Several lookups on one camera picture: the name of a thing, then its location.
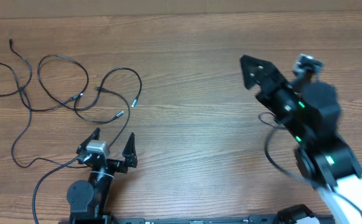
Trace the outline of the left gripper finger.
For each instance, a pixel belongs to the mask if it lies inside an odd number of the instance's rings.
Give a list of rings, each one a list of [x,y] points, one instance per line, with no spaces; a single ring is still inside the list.
[[[80,144],[79,148],[86,148],[91,140],[99,140],[99,138],[100,138],[100,128],[96,128],[94,132],[85,141],[83,141]]]
[[[128,141],[125,145],[125,148],[122,152],[122,156],[125,158],[124,165],[127,167],[136,168],[138,164],[138,158],[136,155],[136,149],[135,149],[135,134],[132,132],[130,134],[130,137],[128,138]]]

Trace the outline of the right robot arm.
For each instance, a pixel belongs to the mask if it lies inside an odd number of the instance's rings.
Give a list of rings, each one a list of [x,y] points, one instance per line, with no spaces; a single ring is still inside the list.
[[[338,133],[341,106],[333,85],[320,81],[323,64],[302,54],[288,81],[269,61],[240,58],[244,86],[260,86],[257,100],[276,122],[268,133],[264,152],[285,175],[310,185],[330,209],[337,223],[362,223],[362,166]],[[280,167],[269,154],[272,136],[286,129],[296,140],[299,175]]]

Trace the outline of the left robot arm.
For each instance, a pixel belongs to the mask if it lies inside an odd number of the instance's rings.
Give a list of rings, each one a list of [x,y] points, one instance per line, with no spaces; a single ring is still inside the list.
[[[69,223],[117,223],[117,219],[105,210],[108,194],[116,173],[126,174],[136,168],[135,134],[131,133],[122,152],[124,160],[110,159],[109,145],[100,140],[97,128],[77,148],[76,161],[91,168],[88,180],[74,182],[67,191],[70,205]]]

